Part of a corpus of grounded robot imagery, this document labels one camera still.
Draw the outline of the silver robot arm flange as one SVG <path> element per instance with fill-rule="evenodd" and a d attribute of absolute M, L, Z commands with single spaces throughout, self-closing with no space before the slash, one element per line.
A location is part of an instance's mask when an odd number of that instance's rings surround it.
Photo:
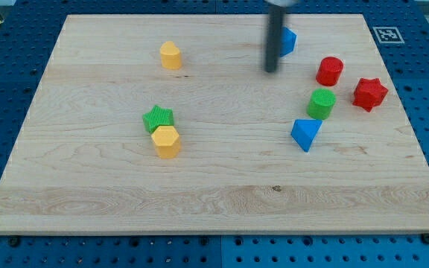
<path fill-rule="evenodd" d="M 295 5 L 299 0 L 265 0 L 269 4 L 278 6 L 278 7 L 291 7 Z"/>

